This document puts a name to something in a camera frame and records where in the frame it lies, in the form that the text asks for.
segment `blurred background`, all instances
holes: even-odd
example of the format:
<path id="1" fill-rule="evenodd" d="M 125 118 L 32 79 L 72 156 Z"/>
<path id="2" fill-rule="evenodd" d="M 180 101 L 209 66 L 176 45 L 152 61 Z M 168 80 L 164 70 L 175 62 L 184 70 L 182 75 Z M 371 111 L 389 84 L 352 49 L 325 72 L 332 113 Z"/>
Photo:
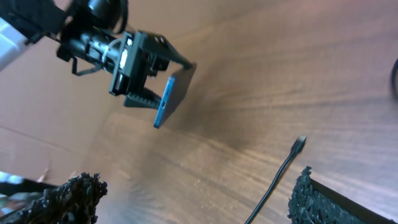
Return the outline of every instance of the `blurred background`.
<path id="1" fill-rule="evenodd" d="M 243 223 L 306 134 L 255 223 L 289 223 L 305 166 L 398 220 L 395 0 L 130 0 L 129 10 L 130 27 L 198 63 L 177 111 L 153 128 L 155 110 L 124 108 L 110 74 L 72 75 L 42 39 L 0 74 L 1 171 L 38 179 L 49 167 L 51 184 L 100 172 L 99 223 Z M 147 86 L 161 95 L 176 69 Z"/>

